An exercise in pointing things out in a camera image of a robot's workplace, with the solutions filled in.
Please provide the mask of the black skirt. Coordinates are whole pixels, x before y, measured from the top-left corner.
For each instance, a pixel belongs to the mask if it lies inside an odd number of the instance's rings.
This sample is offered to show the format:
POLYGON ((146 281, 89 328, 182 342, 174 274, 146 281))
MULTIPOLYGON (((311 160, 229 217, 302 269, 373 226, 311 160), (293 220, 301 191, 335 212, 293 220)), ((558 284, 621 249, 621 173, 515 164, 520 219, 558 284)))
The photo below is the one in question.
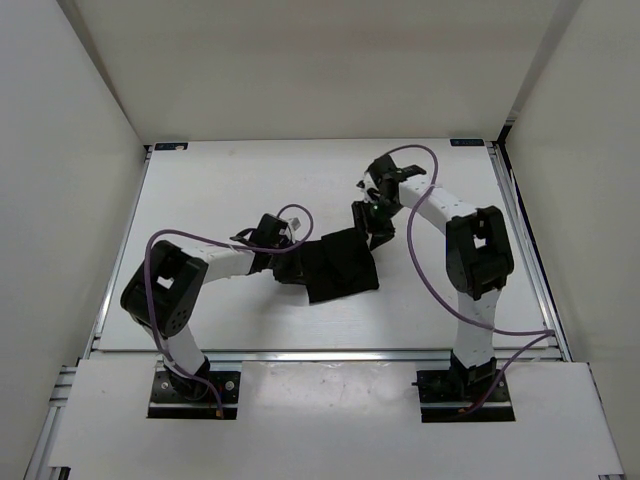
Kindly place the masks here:
POLYGON ((379 289, 367 238, 355 227, 307 241, 298 251, 310 304, 379 289))

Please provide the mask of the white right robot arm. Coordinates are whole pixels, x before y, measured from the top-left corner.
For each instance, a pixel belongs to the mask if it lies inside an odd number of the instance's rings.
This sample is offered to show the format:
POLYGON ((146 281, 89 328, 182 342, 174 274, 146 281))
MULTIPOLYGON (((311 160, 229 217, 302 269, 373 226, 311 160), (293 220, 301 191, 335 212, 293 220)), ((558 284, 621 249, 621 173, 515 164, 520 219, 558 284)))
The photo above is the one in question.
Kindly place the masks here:
POLYGON ((404 208, 444 235, 446 274, 458 293, 456 313, 461 316, 449 387, 460 399, 476 397, 495 376, 495 311, 514 270, 501 210, 471 205, 434 186, 422 167, 398 167, 388 155, 370 164, 358 188, 364 199, 352 204, 354 224, 371 250, 394 238, 392 219, 404 208))

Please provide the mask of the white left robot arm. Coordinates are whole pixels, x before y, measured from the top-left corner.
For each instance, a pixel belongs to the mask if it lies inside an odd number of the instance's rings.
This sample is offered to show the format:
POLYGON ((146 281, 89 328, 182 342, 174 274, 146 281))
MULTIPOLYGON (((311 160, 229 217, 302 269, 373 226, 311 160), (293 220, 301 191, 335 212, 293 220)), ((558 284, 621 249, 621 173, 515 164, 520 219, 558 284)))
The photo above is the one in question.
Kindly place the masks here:
POLYGON ((290 241, 279 246, 216 242, 182 248, 160 240, 147 248, 120 305, 153 339, 175 388, 186 399, 202 398, 210 386, 209 363, 189 327, 202 287, 272 269, 301 246, 290 241))

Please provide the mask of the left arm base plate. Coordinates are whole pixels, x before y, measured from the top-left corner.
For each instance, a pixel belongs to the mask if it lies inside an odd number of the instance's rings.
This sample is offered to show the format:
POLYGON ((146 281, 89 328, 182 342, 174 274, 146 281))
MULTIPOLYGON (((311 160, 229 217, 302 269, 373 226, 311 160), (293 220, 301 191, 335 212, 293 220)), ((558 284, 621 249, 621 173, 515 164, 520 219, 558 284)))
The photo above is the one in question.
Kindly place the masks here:
POLYGON ((211 389, 200 382, 180 380, 164 367, 156 368, 147 417, 150 419, 235 420, 238 414, 240 371, 210 371, 211 389))

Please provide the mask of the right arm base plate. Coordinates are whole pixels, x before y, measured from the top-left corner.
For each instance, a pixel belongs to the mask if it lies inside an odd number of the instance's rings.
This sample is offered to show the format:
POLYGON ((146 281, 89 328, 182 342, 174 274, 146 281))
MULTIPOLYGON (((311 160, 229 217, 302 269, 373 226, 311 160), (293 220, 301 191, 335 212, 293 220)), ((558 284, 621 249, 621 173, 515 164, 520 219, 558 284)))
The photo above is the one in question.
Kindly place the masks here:
POLYGON ((513 422, 510 391, 500 370, 494 379, 463 387, 448 370, 418 370, 412 383, 418 390, 421 422, 513 422))

